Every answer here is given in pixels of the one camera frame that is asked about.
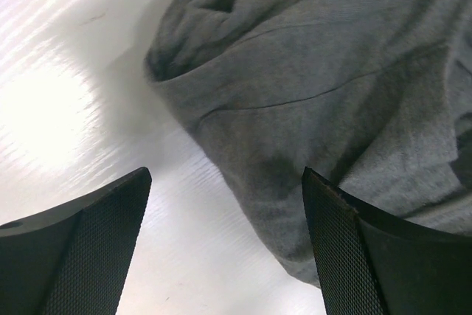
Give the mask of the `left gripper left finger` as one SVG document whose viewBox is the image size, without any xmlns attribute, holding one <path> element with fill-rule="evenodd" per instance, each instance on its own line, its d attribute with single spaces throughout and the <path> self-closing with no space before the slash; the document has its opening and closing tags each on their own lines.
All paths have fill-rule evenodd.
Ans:
<svg viewBox="0 0 472 315">
<path fill-rule="evenodd" d="M 1 225 L 1 313 L 115 314 L 151 182 L 141 167 Z"/>
</svg>

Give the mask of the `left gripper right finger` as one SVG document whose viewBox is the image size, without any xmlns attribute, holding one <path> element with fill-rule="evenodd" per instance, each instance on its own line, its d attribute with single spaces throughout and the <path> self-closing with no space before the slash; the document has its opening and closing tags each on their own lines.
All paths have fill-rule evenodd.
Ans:
<svg viewBox="0 0 472 315">
<path fill-rule="evenodd" d="M 471 238 L 393 216 L 310 168 L 302 194 L 327 314 L 471 313 Z"/>
</svg>

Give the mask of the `grey shorts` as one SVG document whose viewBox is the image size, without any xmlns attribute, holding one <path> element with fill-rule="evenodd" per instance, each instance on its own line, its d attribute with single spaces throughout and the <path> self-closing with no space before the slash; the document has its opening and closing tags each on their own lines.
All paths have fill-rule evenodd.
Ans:
<svg viewBox="0 0 472 315">
<path fill-rule="evenodd" d="M 471 234 L 471 0 L 174 0 L 146 64 L 292 277 L 319 283 L 306 167 Z"/>
</svg>

